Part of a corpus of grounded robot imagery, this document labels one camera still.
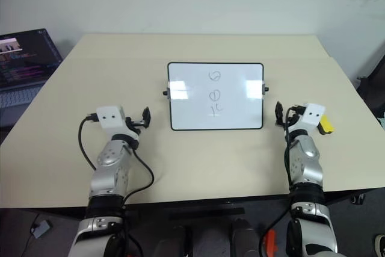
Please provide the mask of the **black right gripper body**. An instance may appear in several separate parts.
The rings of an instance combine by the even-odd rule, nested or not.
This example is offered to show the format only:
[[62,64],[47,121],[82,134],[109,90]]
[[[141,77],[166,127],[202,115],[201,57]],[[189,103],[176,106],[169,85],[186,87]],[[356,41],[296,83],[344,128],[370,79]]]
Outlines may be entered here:
[[288,108],[285,113],[284,128],[289,128],[290,126],[296,124],[304,112],[305,107],[301,105]]

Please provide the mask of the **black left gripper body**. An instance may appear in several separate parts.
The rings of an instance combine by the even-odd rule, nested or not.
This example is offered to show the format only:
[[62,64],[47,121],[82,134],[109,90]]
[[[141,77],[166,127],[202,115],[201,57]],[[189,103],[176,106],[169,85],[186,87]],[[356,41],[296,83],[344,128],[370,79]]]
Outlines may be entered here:
[[130,131],[136,133],[137,135],[141,134],[140,127],[145,127],[144,120],[133,121],[130,117],[125,118],[125,124]]

